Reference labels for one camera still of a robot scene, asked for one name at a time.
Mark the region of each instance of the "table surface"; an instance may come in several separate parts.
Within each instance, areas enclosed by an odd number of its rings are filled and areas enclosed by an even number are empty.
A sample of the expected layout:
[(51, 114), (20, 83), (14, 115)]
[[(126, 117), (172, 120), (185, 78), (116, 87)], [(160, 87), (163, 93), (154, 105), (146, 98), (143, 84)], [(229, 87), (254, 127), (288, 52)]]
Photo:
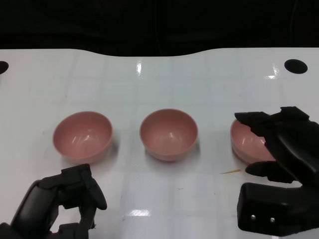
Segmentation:
[[(319, 121), (319, 49), (216, 49), (177, 57), (113, 57), (92, 52), (0, 50), (0, 222), (10, 222), (30, 184), (72, 164), (52, 145), (56, 125), (97, 111), (114, 127), (106, 160), (92, 165), (108, 208), (96, 214), (92, 239), (271, 239), (237, 227), (245, 182), (282, 187), (244, 172), (231, 151), (235, 112), (276, 113), (297, 106)], [(308, 71), (284, 68), (299, 59)], [(198, 144), (175, 164), (145, 154), (139, 126), (149, 113), (176, 108), (197, 122)], [(241, 169), (241, 172), (221, 174)], [(79, 221), (60, 208), (53, 226)], [(288, 237), (318, 238), (318, 230)]]

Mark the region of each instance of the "pink bowl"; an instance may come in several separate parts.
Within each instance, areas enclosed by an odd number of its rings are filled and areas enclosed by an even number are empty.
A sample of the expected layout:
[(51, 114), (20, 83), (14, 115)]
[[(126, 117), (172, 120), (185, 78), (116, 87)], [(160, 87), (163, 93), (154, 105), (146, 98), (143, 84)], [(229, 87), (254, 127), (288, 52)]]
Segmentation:
[(140, 137), (146, 151), (164, 161), (176, 161), (194, 146), (196, 122), (183, 111), (164, 109), (151, 113), (141, 124)]
[(97, 112), (75, 113), (65, 118), (53, 134), (56, 150), (78, 164), (103, 159), (111, 142), (111, 122)]
[(230, 129), (231, 146), (235, 154), (250, 164), (260, 161), (275, 161), (265, 147), (265, 139), (258, 137), (250, 127), (235, 120)]

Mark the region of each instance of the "robotic hand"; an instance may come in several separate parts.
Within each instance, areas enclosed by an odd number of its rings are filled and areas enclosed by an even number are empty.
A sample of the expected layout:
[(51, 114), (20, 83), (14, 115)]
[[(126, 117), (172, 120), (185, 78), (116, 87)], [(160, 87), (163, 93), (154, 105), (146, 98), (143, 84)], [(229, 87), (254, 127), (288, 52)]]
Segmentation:
[(319, 124), (296, 107), (281, 112), (236, 113), (265, 146), (275, 162), (249, 165), (246, 172), (270, 181), (302, 184), (300, 188), (280, 188), (245, 183), (237, 204), (238, 227), (244, 231), (273, 236), (319, 228)]
[[(80, 223), (50, 228), (58, 216), (58, 207), (78, 207)], [(35, 181), (21, 202), (11, 225), (0, 225), (1, 239), (88, 239), (96, 209), (105, 210), (104, 195), (92, 178), (90, 166), (83, 164), (63, 169), (61, 174)]]

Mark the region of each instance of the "small debris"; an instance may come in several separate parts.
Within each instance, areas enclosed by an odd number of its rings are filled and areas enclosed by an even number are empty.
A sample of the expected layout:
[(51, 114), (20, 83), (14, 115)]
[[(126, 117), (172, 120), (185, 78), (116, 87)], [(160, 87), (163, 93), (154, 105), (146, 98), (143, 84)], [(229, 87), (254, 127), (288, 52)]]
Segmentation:
[(240, 169), (236, 169), (236, 170), (229, 171), (229, 172), (226, 172), (226, 173), (237, 173), (237, 172), (241, 172), (241, 170)]

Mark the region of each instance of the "black hole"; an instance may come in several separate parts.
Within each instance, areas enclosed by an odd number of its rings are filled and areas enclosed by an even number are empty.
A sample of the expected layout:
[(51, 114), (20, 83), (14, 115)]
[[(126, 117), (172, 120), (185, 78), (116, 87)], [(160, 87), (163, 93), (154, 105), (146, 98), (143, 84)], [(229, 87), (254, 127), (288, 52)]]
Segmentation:
[(308, 66), (304, 62), (295, 59), (286, 61), (285, 68), (295, 74), (303, 74), (308, 70)]
[(5, 61), (0, 61), (0, 75), (6, 72), (8, 68), (9, 68), (8, 63), (6, 63)]

